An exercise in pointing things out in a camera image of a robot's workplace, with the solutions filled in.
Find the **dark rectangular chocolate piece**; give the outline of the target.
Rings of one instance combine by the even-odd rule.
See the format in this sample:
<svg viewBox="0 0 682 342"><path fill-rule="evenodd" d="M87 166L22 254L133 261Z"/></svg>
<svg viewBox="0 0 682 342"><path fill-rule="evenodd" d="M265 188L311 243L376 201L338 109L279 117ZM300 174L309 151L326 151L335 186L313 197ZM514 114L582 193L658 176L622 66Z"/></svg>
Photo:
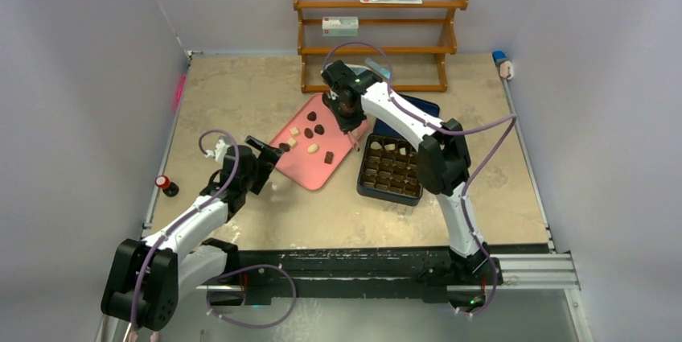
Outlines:
<svg viewBox="0 0 682 342"><path fill-rule="evenodd" d="M327 151L324 157L324 163L325 164L332 164L334 162L334 153L331 151Z"/></svg>

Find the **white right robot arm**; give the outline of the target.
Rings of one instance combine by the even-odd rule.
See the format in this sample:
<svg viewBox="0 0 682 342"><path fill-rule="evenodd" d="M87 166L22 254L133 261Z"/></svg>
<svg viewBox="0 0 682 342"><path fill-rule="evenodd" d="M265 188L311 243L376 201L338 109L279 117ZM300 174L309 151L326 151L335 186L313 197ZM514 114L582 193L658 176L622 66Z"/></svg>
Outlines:
<svg viewBox="0 0 682 342"><path fill-rule="evenodd" d="M352 132L372 115L416 150L417 180L436 196L450 250L457 255L451 262L453 276L459 282L473 282L483 272L478 256L489 253L466 192L471 160L462 126L422 112L374 72L356 73L341 60L328 64L321 77L328 87L323 103L342 132Z"/></svg>

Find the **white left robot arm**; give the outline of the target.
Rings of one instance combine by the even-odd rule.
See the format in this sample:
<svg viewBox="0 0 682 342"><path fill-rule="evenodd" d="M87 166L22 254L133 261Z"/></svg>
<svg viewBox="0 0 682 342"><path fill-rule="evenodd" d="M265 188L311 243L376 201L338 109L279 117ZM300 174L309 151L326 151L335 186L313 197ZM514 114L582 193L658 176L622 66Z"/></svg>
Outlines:
<svg viewBox="0 0 682 342"><path fill-rule="evenodd" d="M117 247L101 299L104 315L158 332L180 300L205 282L228 285L267 269L242 266L236 245L209 235L235 216L249 193L261 192L284 152L252 136L240 145L220 134L214 149L201 149L220 168L189 209L156 233Z"/></svg>

